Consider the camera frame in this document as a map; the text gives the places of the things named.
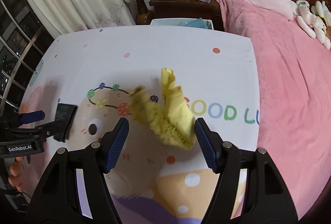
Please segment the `person's left hand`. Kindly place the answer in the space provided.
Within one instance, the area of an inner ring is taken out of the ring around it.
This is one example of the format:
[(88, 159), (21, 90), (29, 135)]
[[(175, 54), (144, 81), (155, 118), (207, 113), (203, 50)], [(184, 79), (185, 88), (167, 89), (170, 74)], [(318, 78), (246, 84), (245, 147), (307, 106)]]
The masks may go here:
[(8, 177), (8, 182), (11, 186), (15, 187), (19, 192), (24, 191), (23, 182), (22, 182), (22, 173), (20, 162), (23, 157), (16, 157), (15, 161), (10, 165), (11, 175)]

